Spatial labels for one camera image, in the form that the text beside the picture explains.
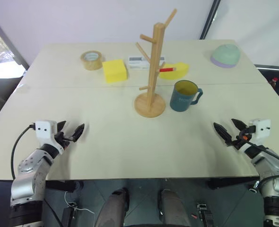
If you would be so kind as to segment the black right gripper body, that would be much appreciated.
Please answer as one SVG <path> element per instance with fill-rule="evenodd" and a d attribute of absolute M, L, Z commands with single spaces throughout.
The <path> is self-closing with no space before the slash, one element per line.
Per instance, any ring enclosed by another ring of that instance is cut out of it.
<path fill-rule="evenodd" d="M 247 141 L 252 138 L 252 134 L 255 133 L 255 126 L 242 126 L 239 128 L 239 135 L 236 136 L 236 140 L 232 142 L 234 148 L 240 149 Z"/>

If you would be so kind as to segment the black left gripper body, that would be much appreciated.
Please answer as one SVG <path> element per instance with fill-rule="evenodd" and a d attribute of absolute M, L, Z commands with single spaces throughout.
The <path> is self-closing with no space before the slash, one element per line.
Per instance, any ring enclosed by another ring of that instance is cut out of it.
<path fill-rule="evenodd" d="M 72 137 L 65 137 L 64 132 L 60 131 L 54 136 L 57 143 L 63 147 L 63 149 L 66 149 L 69 144 L 73 141 Z"/>

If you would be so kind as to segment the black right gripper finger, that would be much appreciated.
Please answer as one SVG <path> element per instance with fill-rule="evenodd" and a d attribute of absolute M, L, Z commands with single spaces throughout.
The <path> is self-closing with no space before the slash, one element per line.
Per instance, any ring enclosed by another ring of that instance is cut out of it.
<path fill-rule="evenodd" d="M 239 130 L 239 131 L 242 131 L 242 130 L 245 130 L 247 128 L 247 125 L 242 122 L 241 120 L 238 120 L 238 119 L 231 119 L 234 126 Z"/>
<path fill-rule="evenodd" d="M 232 146 L 232 136 L 227 132 L 227 130 L 216 122 L 213 123 L 213 126 L 217 134 L 224 140 L 225 144 L 227 146 Z"/>

